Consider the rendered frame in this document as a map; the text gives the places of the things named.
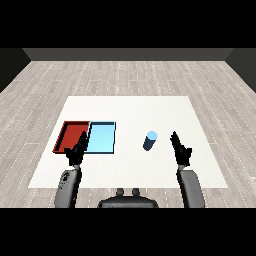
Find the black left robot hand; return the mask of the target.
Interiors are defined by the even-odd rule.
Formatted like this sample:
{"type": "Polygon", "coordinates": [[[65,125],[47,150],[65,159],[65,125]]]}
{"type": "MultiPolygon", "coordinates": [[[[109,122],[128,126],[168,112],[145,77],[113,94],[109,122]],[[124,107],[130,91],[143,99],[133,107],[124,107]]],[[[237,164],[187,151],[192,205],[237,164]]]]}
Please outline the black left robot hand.
{"type": "Polygon", "coordinates": [[[88,147],[87,133],[83,131],[79,137],[78,142],[73,146],[72,149],[65,148],[64,152],[66,157],[69,159],[69,165],[80,165],[83,161],[84,152],[88,147]]]}

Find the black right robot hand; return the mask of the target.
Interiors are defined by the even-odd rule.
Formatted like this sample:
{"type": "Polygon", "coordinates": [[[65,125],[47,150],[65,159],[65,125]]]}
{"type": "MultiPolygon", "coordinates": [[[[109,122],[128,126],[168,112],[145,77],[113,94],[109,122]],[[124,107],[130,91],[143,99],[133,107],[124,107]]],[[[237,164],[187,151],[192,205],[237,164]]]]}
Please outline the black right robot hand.
{"type": "Polygon", "coordinates": [[[186,148],[181,142],[176,132],[171,135],[170,141],[175,151],[175,158],[178,165],[185,167],[190,165],[189,159],[192,155],[192,149],[186,148]]]}

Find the red shallow open box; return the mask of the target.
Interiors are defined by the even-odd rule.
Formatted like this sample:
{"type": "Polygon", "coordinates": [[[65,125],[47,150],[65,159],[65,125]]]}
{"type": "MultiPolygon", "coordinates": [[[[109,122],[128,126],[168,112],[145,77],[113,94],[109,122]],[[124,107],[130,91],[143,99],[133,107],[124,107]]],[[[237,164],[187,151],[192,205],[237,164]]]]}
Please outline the red shallow open box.
{"type": "Polygon", "coordinates": [[[52,150],[55,154],[64,154],[65,148],[72,149],[83,131],[88,132],[89,121],[65,121],[52,150]]]}

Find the light blue shallow open box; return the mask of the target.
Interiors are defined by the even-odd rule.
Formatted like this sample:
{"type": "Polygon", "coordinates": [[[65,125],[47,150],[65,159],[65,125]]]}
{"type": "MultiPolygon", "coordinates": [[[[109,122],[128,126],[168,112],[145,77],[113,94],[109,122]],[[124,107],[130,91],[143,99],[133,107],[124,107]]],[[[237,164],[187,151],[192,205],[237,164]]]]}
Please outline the light blue shallow open box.
{"type": "Polygon", "coordinates": [[[113,121],[93,121],[88,132],[86,154],[113,154],[116,123],[113,121]]]}

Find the small blue can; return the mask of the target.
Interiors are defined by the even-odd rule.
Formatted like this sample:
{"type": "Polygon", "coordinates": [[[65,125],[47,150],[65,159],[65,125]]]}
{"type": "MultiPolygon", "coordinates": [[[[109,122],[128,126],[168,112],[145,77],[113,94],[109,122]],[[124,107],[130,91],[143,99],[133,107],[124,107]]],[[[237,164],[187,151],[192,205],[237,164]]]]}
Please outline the small blue can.
{"type": "Polygon", "coordinates": [[[143,143],[143,149],[149,151],[157,140],[157,133],[155,131],[149,131],[145,137],[143,143]]]}

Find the dark grey robot body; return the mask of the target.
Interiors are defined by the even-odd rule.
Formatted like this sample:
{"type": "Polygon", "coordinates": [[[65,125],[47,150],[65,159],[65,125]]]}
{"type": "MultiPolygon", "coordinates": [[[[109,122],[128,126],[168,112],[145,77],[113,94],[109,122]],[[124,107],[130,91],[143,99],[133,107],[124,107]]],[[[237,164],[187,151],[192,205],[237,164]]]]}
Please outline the dark grey robot body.
{"type": "Polygon", "coordinates": [[[138,188],[132,189],[131,196],[124,195],[124,189],[118,188],[116,195],[98,203],[98,208],[158,208],[155,200],[142,197],[138,188]]]}

